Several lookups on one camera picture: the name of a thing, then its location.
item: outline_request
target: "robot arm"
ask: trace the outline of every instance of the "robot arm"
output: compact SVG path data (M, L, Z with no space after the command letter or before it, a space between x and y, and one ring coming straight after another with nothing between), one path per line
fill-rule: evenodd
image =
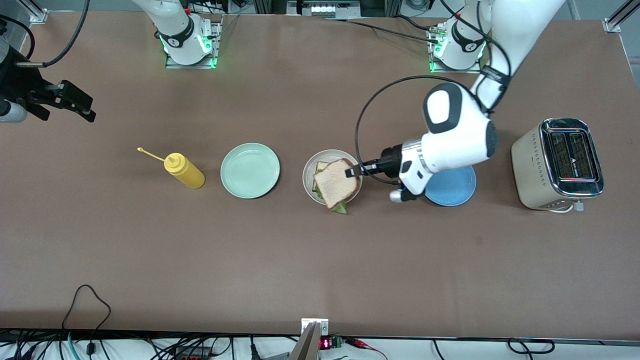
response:
M482 6L482 1L473 1ZM400 189L391 192L390 199L402 202L421 197L434 173L474 165L493 155L497 131L487 109L500 100L511 76L564 0L483 1L492 4L492 37L509 59L492 44L492 60L470 92L454 83L442 83L427 94L422 112L428 133L385 149L380 159L362 164L367 171L357 165L347 171L347 177L380 172L398 177Z
M213 51L211 21L184 11L179 0L132 0L154 22L164 50L180 65L192 65Z

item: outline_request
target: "wire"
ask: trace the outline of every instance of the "wire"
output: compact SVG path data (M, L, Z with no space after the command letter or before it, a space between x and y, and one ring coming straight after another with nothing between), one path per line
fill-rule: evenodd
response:
M220 10L221 12L229 13L225 9L218 8L217 6L209 6L209 4L207 4L207 3L212 3L215 5L216 3L213 1L190 1L190 3L193 6L193 11L196 13L198 12L196 11L195 5L202 6L203 8L207 8L209 10L209 13L211 14L214 13L213 10Z
M471 98L473 98L478 105L480 105L480 107L482 108L482 105L480 103L480 100L476 97L476 95L474 95L471 90L469 90L464 84L460 83L459 81L455 81L449 78L445 78L442 76L436 76L436 75L415 75L415 76L408 76L406 78L402 78L402 79L398 79L395 80L389 84L386 84L385 86L383 86L382 88L380 88L378 91L375 92L375 94L373 94L373 96L371 96L369 98L369 100L367 100L367 102L365 103L364 107L362 108L362 111L360 112L359 116L358 116L358 120L356 121L356 129L355 129L355 134L354 134L354 142L355 142L355 147L356 147L356 159L358 160L358 165L360 166L360 168L362 170L364 170L364 172L369 175L370 177L372 177L373 179L384 183L384 184L390 184L390 185L397 185L396 181L389 181L389 180L384 180L384 179L380 179L379 177L373 175L372 173L370 173L363 165L362 163L362 158L360 157L360 146L358 144L358 134L360 132L360 122L362 121L362 117L365 113L365 111L367 111L367 108L369 107L369 105L373 102L373 100L375 100L375 98L382 93L383 91L385 91L386 89L390 88L391 86L394 86L396 84L400 84L403 83L405 81L409 81L409 80L415 80L415 79L434 79L434 80L440 80L440 81L445 81L445 82L450 82L450 83L454 83L460 87L462 87L463 89L465 89L467 91L467 93L469 93L469 95L471 95Z
M396 16L394 16L394 17L397 17L397 18L399 18L399 19L407 20L407 21L409 22L409 24L411 24L414 28L418 28L418 29L420 29L420 30L424 30L424 31L429 31L429 26L421 26L421 25L418 25L415 21L413 21L413 20L412 20L410 17L408 17L408 16L404 16L404 15L402 15L402 14L398 14L398 15L396 15Z
M378 350L377 348L374 348L374 347L372 347L370 345L367 345L367 346L368 346L367 350L373 350L373 351L379 353L380 355L384 356L385 360L389 360L389 358L385 355L384 352L382 352L382 351Z
M102 338L100 336L98 336L98 341L100 342L100 347L102 348L102 352L104 353L104 356L107 358L107 360L111 360L111 358L109 357L109 353L107 352L107 349L104 347L104 344L102 343Z
M10 22L20 26L22 29L24 29L24 31L27 32L27 35L29 35L29 52L27 53L27 55L25 55L25 58L30 59L31 55L33 55L33 51L35 50L35 47L36 47L36 39L33 36L33 32L31 31L31 29L29 29L29 26L26 26L25 24L19 22L18 20L10 18L9 16L2 15L1 13L0 13L0 19L4 19L4 20L7 20L7 21L10 21Z
M438 353L438 357L440 358L440 360L444 360L444 357L442 356L442 353L440 352L440 348L438 348L438 342L434 339L433 341L433 346L436 348L436 352Z
M65 356L62 354L62 339L63 339L63 335L64 335L64 331L60 331L59 334L59 340L58 340L58 350L60 351L60 360L65 360Z
M485 33L482 27L482 22L480 21L480 2L476 4L476 21L478 23L478 27L480 28L481 33Z
M80 34L80 30L82 30L82 27L84 25L84 21L86 20L86 14L89 11L89 3L90 2L91 2L91 0L84 0L84 8L82 10L82 15L80 15L80 20L78 21L78 25L76 26L76 30L74 31L74 34L71 36L71 39L69 40L69 43L67 44L67 46L65 46L65 48L62 50L62 52L60 52L60 54L58 54L55 58L53 58L53 60L47 61L45 63L42 63L42 67L49 67L49 66L57 63L63 57L65 57L65 55L69 52L69 50L71 50L71 47L76 42L76 39L78 38L78 34Z
M44 359L44 356L45 356L45 355L46 355L46 353L47 353L47 349L49 348L49 346L51 345L51 343L53 343L53 339L54 339L54 338L55 338L55 337L52 337L52 338L49 340L49 342L47 342L46 346L44 347L44 349L42 350L42 352L40 353L40 355L36 358L36 360Z
M524 348L524 351L521 350L516 350L511 346L511 342L515 341L517 343L519 343L522 348ZM540 350L540 351L531 351L529 350L529 347L527 347L527 345L520 339L517 338L510 338L507 340L507 347L509 347L509 350L513 351L516 354L520 354L520 355L527 355L529 356L529 360L533 360L533 355L545 355L545 354L550 354L551 352L553 352L556 349L556 343L553 342L553 340L547 340L547 341L537 341L537 342L541 342L541 343L545 343L545 344L551 344L551 348L548 350Z
M67 343L69 344L69 348L71 349L71 354L74 356L76 360L80 360L78 353L76 352L76 348L74 347L74 342L71 340L71 332L67 334Z
M409 35L409 34L399 33L397 31L384 29L384 28L379 28L379 27L374 26L374 25L364 24L363 22L357 22L357 21L346 21L346 22L348 24L356 24L356 25L360 25L360 26L366 26L367 28L372 28L372 29L375 29L375 30L384 31L386 33L390 33L390 34L393 34L393 35L398 35L400 37L412 38L412 39L415 39L415 40L431 42L431 43L434 43L434 44L438 42L435 39L421 38L421 37L416 37L416 36Z
M556 214L566 214L571 210L573 210L573 204L569 205L569 207L564 209L564 210L551 210L551 209L548 209L547 211L549 211L550 213L556 213Z
M220 353L216 354L215 352L213 352L213 345L215 345L215 344L216 344L216 341L217 341L218 339L220 339L220 338L216 338L216 339L213 341L213 344L211 344L211 351L210 351L210 355L211 355L211 357L220 356L220 355L224 354L225 352L227 352L227 350L229 350L229 348L231 347L231 341L232 341L232 340L231 340L231 337L229 337L229 345L227 345L227 347L226 347L224 350L222 350L222 352L220 352Z
M151 338L149 337L149 335L147 335L147 342L149 344L151 344L151 346L154 348L154 352L156 353L156 356L158 357L158 359L162 359L162 357L160 356L160 353L158 352L158 349L156 347L156 344L154 344L153 340L151 340Z
M93 296L101 303L103 303L106 307L107 307L107 316L104 317L104 319L98 324L98 326L95 327L95 329L92 331L91 333L91 338L90 340L93 339L93 335L95 334L96 331L98 331L98 329L100 329L100 326L102 326L102 324L104 324L105 321L107 321L107 319L109 318L109 316L111 316L111 306L109 306L109 304L107 304L106 301L102 300L102 298L100 298L98 296L98 294L95 292L95 290L93 289L93 286L89 285L89 284L83 284L78 286L78 289L76 289L76 294L74 295L73 300L71 300L71 306L69 307L69 310L67 311L67 314L65 315L65 318L62 319L62 325L61 325L61 329L63 331L67 331L68 329L65 327L65 324L67 323L67 320L69 319L69 315L71 315L71 310L73 310L74 305L76 304L76 299L78 297L78 293L80 292L80 290L82 290L82 288L89 288L89 290L91 290L91 292L93 293Z

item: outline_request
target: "blue plate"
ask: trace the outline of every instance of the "blue plate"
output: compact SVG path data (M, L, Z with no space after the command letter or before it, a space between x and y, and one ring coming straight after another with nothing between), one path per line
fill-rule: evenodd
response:
M476 191L476 172L471 166L442 170L431 176L424 189L427 199L442 206L458 206Z
M222 185L242 199L268 193L280 177L280 162L273 150L261 143L244 143L231 150L220 167Z

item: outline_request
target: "light green plate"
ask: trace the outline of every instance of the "light green plate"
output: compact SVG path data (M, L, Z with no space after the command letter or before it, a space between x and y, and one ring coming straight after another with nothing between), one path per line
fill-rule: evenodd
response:
M261 143L237 146L225 156L220 167L222 185L242 199L255 199L268 193L279 176L278 156Z

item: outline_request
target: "black cable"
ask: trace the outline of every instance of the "black cable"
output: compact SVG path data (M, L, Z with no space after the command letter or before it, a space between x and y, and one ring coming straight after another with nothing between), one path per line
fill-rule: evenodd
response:
M397 181L389 181L389 180L384 180L384 179L380 179L377 176L374 176L372 173L370 173L362 164L362 158L360 157L360 146L358 144L358 133L360 130L360 122L362 121L362 116L364 115L365 111L367 111L367 108L369 107L369 105L373 102L373 100L375 100L375 98L382 93L383 91L385 91L386 89L390 88L391 86L394 86L396 84L400 84L403 83L405 81L409 81L409 80L415 80L415 79L434 79L434 80L440 80L440 81L445 81L445 82L450 82L450 83L454 83L456 85L459 85L460 87L462 87L463 89L465 89L469 95L471 95L471 98L473 98L478 105L482 108L482 104L480 103L480 100L462 83L455 81L455 80L451 80L449 78L445 78L442 76L436 76L436 75L415 75L415 76L408 76L406 78L402 78L402 79L398 79L395 80L389 84L386 84L385 86L383 86L382 88L380 88L378 91L376 91L375 94L373 94L373 96L371 96L369 98L369 100L365 103L364 107L362 108L362 111L360 112L360 115L358 116L358 121L356 121L356 130L355 130L355 135L354 135L354 141L355 141L355 147L356 147L356 159L358 160L358 164L360 165L360 168L362 170L364 170L364 172L371 176L373 179L384 183L384 184L391 184L391 185L397 185Z
M436 352L438 353L438 357L440 358L440 360L444 360L444 356L442 356L442 353L440 352L440 348L438 348L438 342L433 339L433 346L436 348Z
M33 32L31 32L31 29L29 29L29 26L26 26L25 24L19 22L18 20L15 20L9 16L5 16L2 15L0 13L0 19L4 19L7 21L10 21L18 26L20 26L22 29L24 29L24 31L27 32L27 35L29 35L29 52L27 53L27 55L25 55L25 58L30 59L31 55L33 55L33 51L36 48L36 38L33 36Z
M480 21L480 2L476 5L476 21L478 23L478 27L480 28L481 33L485 33L482 27L482 22Z
M414 28L418 28L418 29L420 29L420 30L429 31L429 28L431 27L431 26L422 26L422 25L418 25L415 21L413 21L413 19L411 19L411 18L410 18L410 17L408 17L408 16L404 16L404 15L402 15L402 14L398 14L398 15L396 15L396 16L394 16L394 17L397 17L398 19L404 19L404 20L407 20L407 21L409 22L409 24L411 24Z
M520 346L522 346L522 348L524 349L524 351L521 350L516 350L513 348L513 346L511 346L511 342L515 341L518 344L520 344ZM533 355L545 355L545 354L550 354L551 352L553 352L556 349L556 343L553 342L553 340L545 340L545 341L536 341L537 343L544 343L544 344L550 344L551 348L548 350L539 350L539 351L532 351L529 350L529 347L524 343L524 341L517 339L517 338L510 338L507 340L507 347L509 347L509 350L513 351L516 354L520 354L520 355L527 355L529 356L529 360L533 360Z
M162 356L164 356L163 353L167 354L167 355L174 355L172 354L172 352L177 349L180 346L183 346L186 343L189 343L189 341L192 341L195 338L180 338L180 340L178 340L178 342L176 342L173 345L169 345L165 348L161 348L160 351L158 352L158 354L154 355L151 357L151 359L149 360L154 360L155 358L158 358L158 360L162 360Z
M100 342L100 347L102 348L102 352L104 353L104 356L107 358L107 360L111 360L111 358L109 357L109 353L107 352L107 349L104 347L104 344L102 343L102 338L99 335L98 335L98 341Z
M224 354L225 352L227 352L227 351L229 350L229 348L231 347L231 337L229 337L229 344L227 345L227 347L226 347L224 350L222 350L220 353L216 354L215 352L213 352L213 345L215 345L215 344L216 344L216 341L217 341L218 339L220 339L220 338L216 338L216 339L213 341L213 344L211 344L211 357L220 356L220 355Z
M36 358L36 360L41 360L44 359L44 356L47 353L47 349L49 348L49 346L51 346L51 344L53 343L53 339L51 338L51 340L49 340L49 342L47 342L46 346L44 347L44 349L42 349L42 353L40 353L40 355Z
M191 356L193 355L193 352L194 352L198 347L202 347L202 353L204 354L204 342L205 342L205 341L207 341L207 339L206 339L206 338L205 338L205 339L200 338L200 339L199 339L198 341L196 341L195 343L193 343L193 344L190 344L190 345L186 346L186 349L185 349L185 350L187 350L189 347L193 347L193 348L191 349L191 352L189 353L189 355L187 355L187 359L191 359Z
M207 8L209 10L209 13L214 14L213 10L220 10L221 12L224 13L229 13L228 11L225 11L222 8L218 8L217 6L209 6L206 1L192 1L191 2L192 5L200 5L203 8Z
M371 28L371 29L375 29L375 30L380 30L380 31L384 31L386 33L390 33L393 35L398 35L400 37L406 37L406 38L412 38L414 40L420 40L420 41L426 41L426 42L432 42L432 43L437 43L437 40L435 39L428 39L428 38L421 38L421 37L416 37L413 35L409 35L409 34L404 34L404 33L399 33L397 31L393 31L393 30L389 30L389 29L384 29L384 28L379 28L375 25L369 25L369 24L364 24L363 22L357 22L357 21L346 21L348 24L356 24L356 25L360 25L360 26L366 26L367 28Z
M60 339L58 340L58 350L60 351L60 360L65 360L65 356L62 354L62 339L64 338L63 330L60 331Z
M67 46L65 46L62 52L60 52L60 54L58 54L55 58L53 58L53 60L42 63L42 67L48 67L57 63L63 57L65 57L65 55L69 52L69 50L71 50L71 47L74 45L74 42L76 42L76 39L78 38L78 34L80 34L80 30L82 30L82 27L84 25L84 20L86 20L86 14L87 12L89 12L90 1L91 0L84 0L84 8L82 10L82 15L80 15L80 20L78 21L76 30L74 31L74 34L71 36L71 39L69 40L69 43L67 44Z
M160 356L160 353L158 352L156 344L154 344L153 340L151 340L149 335L147 335L147 342L154 348L154 352L156 353L156 356L158 357L159 360L161 360L162 358Z
M24 338L26 339L29 336L31 331L27 331L24 333ZM22 347L26 344L24 339L22 339L22 331L18 333L18 338L15 340L15 351L13 352L13 358L19 359L22 357Z
M100 298L98 296L98 293L95 292L95 289L93 289L93 286L89 285L89 284L82 284L80 286L78 286L78 289L76 289L76 293L74 294L74 298L73 300L71 300L71 306L69 307L69 310L67 311L65 318L62 319L62 324L61 324L61 329L63 331L67 331L68 329L65 327L65 324L67 323L67 320L69 319L69 315L71 315L71 310L73 310L74 305L76 304L76 299L78 297L78 293L80 292L80 290L82 290L82 288L89 288L89 290L91 290L91 292L93 293L93 296L102 304L104 304L107 307L107 316L104 317L104 319L102 319L102 321L98 324L98 326L95 327L95 329L92 331L91 336L89 337L89 342L91 342L93 340L93 335L95 334L96 331L98 331L98 329L100 329L100 326L102 326L102 324L104 324L105 321L107 321L107 319L109 318L109 316L111 316L111 306L109 306L109 304L107 304L106 301L104 301L102 298Z

